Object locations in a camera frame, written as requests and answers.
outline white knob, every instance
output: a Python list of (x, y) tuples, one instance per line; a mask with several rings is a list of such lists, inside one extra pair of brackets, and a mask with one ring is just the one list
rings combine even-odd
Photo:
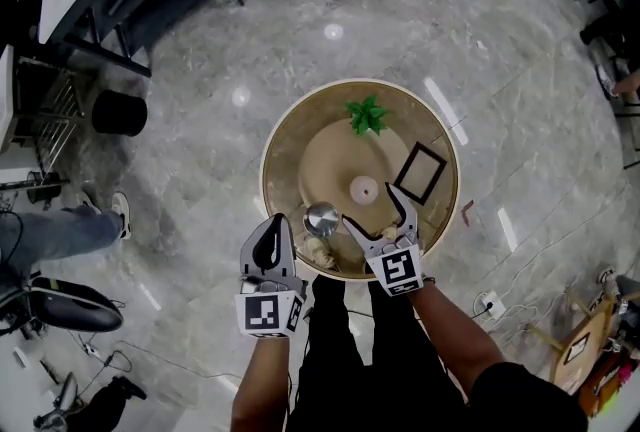
[(358, 176), (349, 185), (351, 199), (361, 205), (373, 203), (378, 197), (378, 184), (369, 176)]

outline small wooden table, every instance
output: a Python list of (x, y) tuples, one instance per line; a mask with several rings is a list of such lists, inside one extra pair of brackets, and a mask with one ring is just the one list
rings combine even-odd
[[(373, 132), (356, 137), (345, 105), (362, 102), (372, 94), (378, 105), (391, 111), (384, 117), (388, 130), (382, 130), (380, 137)], [(281, 212), (289, 219), (302, 263), (336, 279), (375, 279), (364, 272), (362, 249), (344, 227), (328, 239), (339, 271), (316, 265), (305, 248), (308, 234), (303, 215), (309, 204), (329, 201), (339, 213), (369, 228), (368, 233), (379, 233), (397, 216), (393, 215), (395, 208), (384, 183), (394, 183), (418, 142), (446, 162), (426, 202), (413, 202), (418, 211), (420, 248), (426, 254), (442, 239), (452, 221), (460, 174), (449, 132), (424, 101), (389, 82), (341, 80), (310, 92), (284, 113), (262, 155), (260, 192), (270, 216)], [(358, 209), (360, 205), (348, 202), (349, 183), (360, 175), (376, 180), (379, 194), (375, 204)]]

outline black shirt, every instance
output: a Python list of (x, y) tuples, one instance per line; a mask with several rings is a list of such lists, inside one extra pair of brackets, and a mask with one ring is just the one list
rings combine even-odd
[(577, 401), (523, 366), (500, 363), (476, 380), (469, 403), (444, 377), (380, 377), (364, 367), (333, 388), (315, 388), (294, 409), (287, 432), (369, 430), (586, 431)]

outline black picture frame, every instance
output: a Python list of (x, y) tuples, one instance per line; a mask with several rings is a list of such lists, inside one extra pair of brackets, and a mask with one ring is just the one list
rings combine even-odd
[[(436, 169), (436, 172), (433, 174), (431, 181), (427, 185), (427, 188), (425, 189), (424, 194), (422, 194), (421, 196), (417, 196), (413, 192), (407, 190), (402, 186), (402, 180), (409, 172), (409, 168), (411, 167), (414, 160), (416, 159), (416, 157), (421, 151), (426, 155), (428, 155), (429, 157), (431, 157), (432, 159), (434, 159), (436, 162), (438, 162), (438, 168)], [(433, 189), (438, 183), (440, 176), (442, 176), (442, 173), (444, 172), (446, 165), (447, 165), (447, 161), (444, 158), (442, 158), (438, 153), (435, 153), (434, 151), (430, 150), (424, 144), (421, 144), (420, 142), (416, 142), (413, 148), (411, 149), (411, 153), (409, 153), (409, 157), (407, 158), (407, 161), (402, 166), (402, 169), (400, 169), (400, 173), (398, 174), (398, 177), (393, 182), (393, 184), (396, 187), (398, 187), (400, 190), (402, 190), (402, 192), (407, 197), (413, 199), (416, 203), (419, 203), (421, 206), (424, 206), (427, 200), (429, 199), (431, 192), (433, 192)]]

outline black pants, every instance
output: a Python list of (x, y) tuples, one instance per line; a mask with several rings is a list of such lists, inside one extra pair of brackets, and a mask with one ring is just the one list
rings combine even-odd
[(117, 382), (111, 382), (79, 413), (65, 418), (69, 432), (111, 432), (118, 426), (129, 397)]
[[(389, 297), (378, 282), (369, 283), (375, 321), (373, 364), (364, 366), (349, 331), (344, 290), (343, 282), (322, 276), (313, 283), (309, 353), (300, 368), (288, 431), (326, 430), (326, 413), (336, 413), (334, 430), (363, 430), (367, 417), (374, 418), (374, 429), (394, 430), (397, 423), (381, 422), (394, 414), (377, 413), (376, 408), (420, 409), (429, 401), (462, 406), (462, 396), (415, 319), (409, 299)], [(339, 411), (347, 407), (350, 412)]]

